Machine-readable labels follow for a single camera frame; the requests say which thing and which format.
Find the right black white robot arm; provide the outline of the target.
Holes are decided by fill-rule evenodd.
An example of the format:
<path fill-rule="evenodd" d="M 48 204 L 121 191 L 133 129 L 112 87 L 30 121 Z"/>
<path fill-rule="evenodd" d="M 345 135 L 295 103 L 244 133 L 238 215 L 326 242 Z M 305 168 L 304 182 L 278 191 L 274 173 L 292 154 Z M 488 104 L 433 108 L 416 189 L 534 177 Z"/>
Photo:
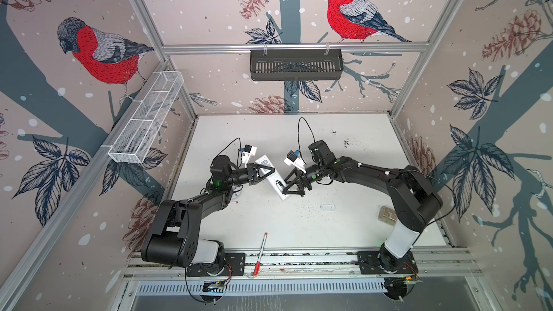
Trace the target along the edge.
<path fill-rule="evenodd" d="M 307 166 L 299 151 L 290 151 L 285 163 L 293 170 L 284 179 L 282 194 L 305 195 L 312 184 L 328 177 L 332 182 L 358 184 L 387 194 L 397 221 L 378 253 L 380 267 L 396 273 L 406 262 L 419 239 L 443 206 L 432 183 L 416 167 L 383 168 L 353 158 L 335 157 L 325 141 L 309 145 L 313 165 Z"/>

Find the white remote control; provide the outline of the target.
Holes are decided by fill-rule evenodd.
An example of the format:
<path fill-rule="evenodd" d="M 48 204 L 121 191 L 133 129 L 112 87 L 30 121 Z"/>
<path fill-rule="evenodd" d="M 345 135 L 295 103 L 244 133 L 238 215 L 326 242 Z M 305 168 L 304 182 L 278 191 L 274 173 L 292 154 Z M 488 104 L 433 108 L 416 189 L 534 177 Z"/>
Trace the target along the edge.
<path fill-rule="evenodd" d="M 279 198 L 282 201 L 285 201 L 288 198 L 288 195 L 283 194 L 282 191 L 286 187 L 286 183 L 285 183 L 284 179 L 282 178 L 282 176 L 279 174 L 279 172 L 274 167 L 273 163 L 269 160 L 267 155 L 263 155 L 262 157 L 256 159 L 255 163 L 259 164 L 259 165 L 263 165 L 265 167 L 273 168 L 274 171 L 269 171 L 266 168 L 263 168 L 260 171 L 260 174 L 263 177 L 267 176 L 266 180 L 269 182 L 269 184 L 271 184 L 271 186 L 274 189 L 274 191 L 276 192 L 276 194 L 279 196 Z"/>

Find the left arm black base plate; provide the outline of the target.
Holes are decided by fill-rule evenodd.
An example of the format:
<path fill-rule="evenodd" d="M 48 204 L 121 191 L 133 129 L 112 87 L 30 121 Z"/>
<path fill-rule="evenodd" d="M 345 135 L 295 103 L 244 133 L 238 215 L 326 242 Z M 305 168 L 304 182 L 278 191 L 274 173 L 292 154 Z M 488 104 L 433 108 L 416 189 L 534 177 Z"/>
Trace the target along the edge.
<path fill-rule="evenodd" d="M 213 263 L 193 263 L 187 268 L 187 277 L 235 277 L 243 276 L 246 255 L 244 253 L 226 253 L 218 256 Z"/>

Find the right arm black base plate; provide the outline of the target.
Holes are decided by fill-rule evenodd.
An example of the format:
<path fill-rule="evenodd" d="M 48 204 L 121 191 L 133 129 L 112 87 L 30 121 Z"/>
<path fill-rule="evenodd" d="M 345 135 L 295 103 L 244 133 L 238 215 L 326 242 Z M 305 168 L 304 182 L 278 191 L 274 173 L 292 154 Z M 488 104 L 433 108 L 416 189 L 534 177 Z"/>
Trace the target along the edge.
<path fill-rule="evenodd" d="M 362 275 L 400 274 L 417 275 L 418 268 L 411 251 L 398 259 L 384 251 L 358 251 L 357 261 Z"/>

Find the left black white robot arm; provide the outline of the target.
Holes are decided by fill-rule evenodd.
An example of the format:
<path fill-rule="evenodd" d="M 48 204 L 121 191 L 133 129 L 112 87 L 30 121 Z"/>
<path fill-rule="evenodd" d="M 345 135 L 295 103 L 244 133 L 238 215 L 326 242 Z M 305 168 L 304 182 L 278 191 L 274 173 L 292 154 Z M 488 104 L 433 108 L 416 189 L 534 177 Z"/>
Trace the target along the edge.
<path fill-rule="evenodd" d="M 210 172 L 204 191 L 196 197 L 165 200 L 159 205 L 143 241 L 143 261 L 170 268 L 200 264 L 209 266 L 214 273 L 225 268 L 223 243 L 200 239 L 201 222 L 229 206 L 236 187 L 256 185 L 274 174 L 275 168 L 261 164 L 239 168 L 228 156 L 219 155 L 213 159 Z"/>

